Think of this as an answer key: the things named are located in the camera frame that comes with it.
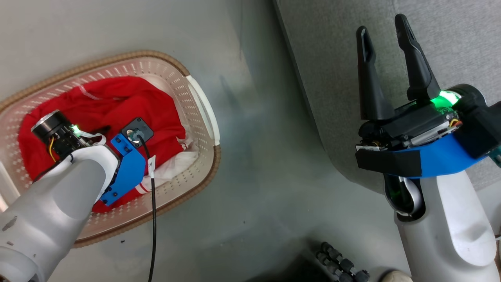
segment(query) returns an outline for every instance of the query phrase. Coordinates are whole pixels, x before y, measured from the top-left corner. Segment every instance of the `black cable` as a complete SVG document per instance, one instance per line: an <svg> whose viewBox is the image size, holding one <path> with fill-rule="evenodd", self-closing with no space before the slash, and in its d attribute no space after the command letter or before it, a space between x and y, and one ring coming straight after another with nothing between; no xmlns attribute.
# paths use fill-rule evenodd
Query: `black cable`
<svg viewBox="0 0 501 282"><path fill-rule="evenodd" d="M144 141L143 137L138 136L139 140L143 144L144 150L146 151L146 166L148 166L148 160L150 159L150 152L148 151L148 147L146 146L146 142ZM151 178L151 206L153 208L152 210L152 217L153 217L153 238L152 238L152 249L151 249L151 265L150 265L150 275L148 277L148 282L151 282L153 279L153 269L155 268L155 252L156 252L156 196L155 196L155 178Z"/></svg>

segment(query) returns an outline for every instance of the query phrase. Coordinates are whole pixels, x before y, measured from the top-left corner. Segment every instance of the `yellow wire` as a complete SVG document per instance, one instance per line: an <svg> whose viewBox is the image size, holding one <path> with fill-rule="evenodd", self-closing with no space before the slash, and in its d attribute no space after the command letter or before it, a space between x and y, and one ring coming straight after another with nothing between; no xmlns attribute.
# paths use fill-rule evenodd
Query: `yellow wire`
<svg viewBox="0 0 501 282"><path fill-rule="evenodd" d="M450 123L449 123L449 127L451 127L454 122L459 122L459 119L455 119L455 118L451 119Z"/></svg>
<svg viewBox="0 0 501 282"><path fill-rule="evenodd" d="M49 154L51 154L51 157L52 157L52 160L54 161L54 163L56 162L56 158L54 157L54 155L52 154L52 145L54 144L54 137L51 138L51 144L49 145Z"/></svg>

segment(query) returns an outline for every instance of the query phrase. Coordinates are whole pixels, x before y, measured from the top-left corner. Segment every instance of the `shoe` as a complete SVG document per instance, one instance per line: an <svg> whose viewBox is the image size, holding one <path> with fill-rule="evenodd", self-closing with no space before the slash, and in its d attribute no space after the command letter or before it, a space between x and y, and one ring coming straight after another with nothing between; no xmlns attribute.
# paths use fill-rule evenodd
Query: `shoe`
<svg viewBox="0 0 501 282"><path fill-rule="evenodd" d="M385 275L380 282L412 282L412 279L401 271L392 271Z"/></svg>

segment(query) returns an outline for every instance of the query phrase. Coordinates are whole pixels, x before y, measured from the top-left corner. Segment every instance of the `white cloth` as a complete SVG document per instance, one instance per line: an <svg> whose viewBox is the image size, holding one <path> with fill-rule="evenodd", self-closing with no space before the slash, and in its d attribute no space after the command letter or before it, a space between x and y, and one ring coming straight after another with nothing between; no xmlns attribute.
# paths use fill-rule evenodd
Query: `white cloth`
<svg viewBox="0 0 501 282"><path fill-rule="evenodd" d="M186 131L186 139L179 139L179 143L184 148L184 151L173 156L155 169L155 188L171 181L176 175L188 169L198 158L198 141L194 140L188 131ZM151 178L149 175L144 176L141 183L136 186L136 190L140 194L151 192Z"/></svg>

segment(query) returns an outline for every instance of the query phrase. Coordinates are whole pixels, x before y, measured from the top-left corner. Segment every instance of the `red clothing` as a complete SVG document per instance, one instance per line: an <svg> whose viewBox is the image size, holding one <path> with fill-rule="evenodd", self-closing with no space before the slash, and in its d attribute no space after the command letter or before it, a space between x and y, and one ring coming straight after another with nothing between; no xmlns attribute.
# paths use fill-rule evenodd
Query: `red clothing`
<svg viewBox="0 0 501 282"><path fill-rule="evenodd" d="M150 154L156 155L156 166L183 151L177 138L184 139L186 132L179 120L174 100L165 92L139 77L107 78L86 83L83 87L90 95L75 87L41 104L23 120L18 141L26 171L31 179L54 164L45 144L31 132L31 128L40 118L56 109L82 131L93 132L109 126L105 136L110 148L113 146L109 140L122 128L136 117L143 118L154 132L147 145ZM138 150L146 157L143 147ZM135 185L131 184L130 188L134 189ZM106 212L127 203L132 200L131 197L127 194L111 207L106 207L98 201L93 211Z"/></svg>

